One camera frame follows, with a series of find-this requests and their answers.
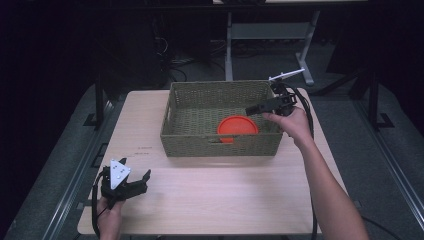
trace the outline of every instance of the forearm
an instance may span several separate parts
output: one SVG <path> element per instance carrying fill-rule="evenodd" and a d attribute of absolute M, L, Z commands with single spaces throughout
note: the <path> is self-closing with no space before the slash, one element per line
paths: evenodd
<path fill-rule="evenodd" d="M 334 178 L 312 138 L 297 145 L 304 158 L 312 202 L 325 238 L 368 239 L 361 216 Z"/>

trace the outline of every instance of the person's right hand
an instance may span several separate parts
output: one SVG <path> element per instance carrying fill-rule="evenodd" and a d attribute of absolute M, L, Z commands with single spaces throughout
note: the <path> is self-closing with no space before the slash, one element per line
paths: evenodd
<path fill-rule="evenodd" d="M 280 125 L 281 130 L 292 137 L 298 147 L 300 143 L 312 139 L 308 118 L 305 111 L 301 108 L 294 107 L 293 112 L 287 117 L 273 113 L 262 113 L 262 116 Z"/>

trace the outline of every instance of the human arm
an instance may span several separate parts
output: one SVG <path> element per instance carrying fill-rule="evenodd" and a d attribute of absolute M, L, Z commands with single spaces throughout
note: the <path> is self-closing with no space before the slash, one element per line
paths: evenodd
<path fill-rule="evenodd" d="M 334 178 L 316 146 L 305 112 L 295 108 L 287 117 L 264 113 L 264 118 L 280 125 L 294 139 L 302 153 L 312 202 L 326 239 L 368 239 L 361 216 Z"/>
<path fill-rule="evenodd" d="M 112 209 L 107 209 L 107 199 L 101 197 L 97 203 L 97 226 L 100 230 L 100 240 L 117 240 L 120 237 L 122 223 L 122 206 L 125 201 L 118 201 Z"/>

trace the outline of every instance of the hand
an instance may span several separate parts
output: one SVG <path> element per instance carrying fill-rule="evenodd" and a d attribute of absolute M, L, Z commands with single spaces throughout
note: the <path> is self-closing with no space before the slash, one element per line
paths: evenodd
<path fill-rule="evenodd" d="M 312 139 L 308 118 L 301 108 L 294 107 L 293 112 L 287 117 L 273 113 L 263 113 L 262 116 L 280 125 L 281 129 L 294 139 L 298 147 L 302 142 Z"/>
<path fill-rule="evenodd" d="M 97 225 L 100 230 L 100 239 L 119 239 L 121 231 L 121 209 L 125 201 L 116 202 L 111 210 L 107 208 L 107 199 L 101 197 L 97 203 L 97 214 L 100 214 L 97 219 Z"/>

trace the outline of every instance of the woven basket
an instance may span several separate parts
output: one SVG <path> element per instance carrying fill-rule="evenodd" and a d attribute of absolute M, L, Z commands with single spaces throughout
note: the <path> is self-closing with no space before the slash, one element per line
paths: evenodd
<path fill-rule="evenodd" d="M 173 83 L 161 129 L 168 157 L 273 156 L 282 134 L 261 115 L 250 118 L 258 134 L 217 134 L 222 119 L 274 97 L 268 81 Z M 230 137 L 232 143 L 222 143 Z"/>

